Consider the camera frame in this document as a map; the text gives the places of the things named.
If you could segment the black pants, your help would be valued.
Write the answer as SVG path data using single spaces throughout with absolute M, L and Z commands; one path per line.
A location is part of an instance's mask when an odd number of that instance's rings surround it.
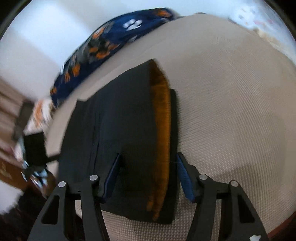
M 169 225 L 178 192 L 176 93 L 155 60 L 77 101 L 63 138 L 59 180 L 95 174 L 104 211 Z

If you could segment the beige mattress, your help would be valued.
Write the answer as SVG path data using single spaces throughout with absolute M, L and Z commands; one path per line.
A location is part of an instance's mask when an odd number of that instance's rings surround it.
M 295 212 L 295 65 L 226 19 L 186 16 L 119 50 L 55 112 L 47 153 L 60 151 L 77 100 L 150 59 L 177 92 L 179 151 L 212 179 L 238 181 L 276 232 Z

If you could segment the white floral pillow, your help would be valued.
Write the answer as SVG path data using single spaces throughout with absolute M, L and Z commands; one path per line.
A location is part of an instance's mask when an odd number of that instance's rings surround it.
M 36 128 L 48 126 L 51 122 L 56 108 L 51 98 L 38 100 L 33 109 L 33 122 Z

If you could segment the navy dog print blanket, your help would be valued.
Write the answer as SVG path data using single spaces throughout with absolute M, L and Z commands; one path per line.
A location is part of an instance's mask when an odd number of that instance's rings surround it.
M 53 105 L 59 107 L 120 49 L 176 18 L 168 8 L 145 9 L 117 16 L 101 25 L 63 64 L 50 90 Z

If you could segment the white patterned sheet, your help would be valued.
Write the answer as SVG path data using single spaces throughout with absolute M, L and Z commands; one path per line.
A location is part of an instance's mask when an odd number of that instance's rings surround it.
M 280 16 L 264 1 L 241 1 L 229 20 L 255 31 L 286 55 L 295 54 L 295 39 Z

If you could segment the beige floral curtain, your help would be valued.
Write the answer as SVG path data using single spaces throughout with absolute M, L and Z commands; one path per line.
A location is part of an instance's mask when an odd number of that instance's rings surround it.
M 1 159 L 15 162 L 14 147 L 31 116 L 34 104 L 1 80 Z

